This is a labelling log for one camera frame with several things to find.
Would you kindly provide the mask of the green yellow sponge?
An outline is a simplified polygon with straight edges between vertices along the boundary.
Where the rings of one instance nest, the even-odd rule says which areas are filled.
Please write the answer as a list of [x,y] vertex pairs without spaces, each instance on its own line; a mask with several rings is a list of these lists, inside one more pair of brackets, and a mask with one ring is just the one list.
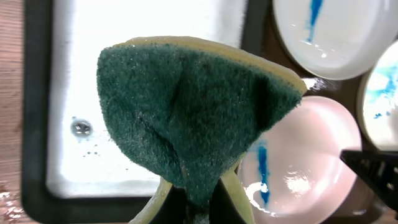
[[133,223],[253,223],[235,168],[307,90],[289,68],[179,36],[103,49],[96,83],[110,138],[160,177]]

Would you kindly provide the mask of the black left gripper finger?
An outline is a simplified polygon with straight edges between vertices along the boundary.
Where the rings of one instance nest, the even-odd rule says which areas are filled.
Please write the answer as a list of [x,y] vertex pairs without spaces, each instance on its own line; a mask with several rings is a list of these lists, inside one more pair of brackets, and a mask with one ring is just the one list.
[[342,150],[340,159],[397,212],[397,151]]

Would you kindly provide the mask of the white plate blue smear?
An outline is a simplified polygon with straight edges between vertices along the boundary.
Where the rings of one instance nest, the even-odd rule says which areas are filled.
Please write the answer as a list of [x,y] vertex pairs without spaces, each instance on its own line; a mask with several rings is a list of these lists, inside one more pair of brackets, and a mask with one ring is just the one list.
[[362,77],[356,112],[359,127],[375,148],[397,150],[397,42]]

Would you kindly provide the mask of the pinkish white plate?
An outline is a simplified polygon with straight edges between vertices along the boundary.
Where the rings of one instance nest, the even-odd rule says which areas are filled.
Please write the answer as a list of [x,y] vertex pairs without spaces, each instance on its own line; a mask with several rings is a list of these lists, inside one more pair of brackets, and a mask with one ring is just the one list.
[[361,150],[351,113],[338,102],[306,96],[262,133],[242,160],[238,177],[256,223],[321,223],[344,202],[356,174],[340,159]]

